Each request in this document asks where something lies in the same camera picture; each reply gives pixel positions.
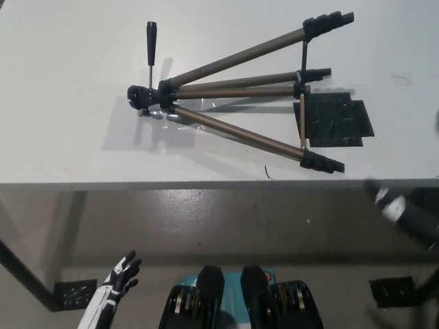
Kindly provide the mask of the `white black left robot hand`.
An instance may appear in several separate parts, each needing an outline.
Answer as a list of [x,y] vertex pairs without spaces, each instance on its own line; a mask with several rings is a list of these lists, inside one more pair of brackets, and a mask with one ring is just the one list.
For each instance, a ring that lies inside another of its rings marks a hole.
[[140,272],[140,264],[141,259],[132,250],[113,267],[101,285],[107,294],[107,300],[120,303],[122,297],[139,283],[136,275]]

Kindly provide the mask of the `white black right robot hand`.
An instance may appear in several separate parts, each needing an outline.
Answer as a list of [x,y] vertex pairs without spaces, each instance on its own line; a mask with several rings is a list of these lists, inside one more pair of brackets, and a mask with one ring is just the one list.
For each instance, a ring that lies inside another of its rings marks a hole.
[[364,189],[383,218],[393,227],[426,250],[438,252],[437,217],[376,180],[364,180]]

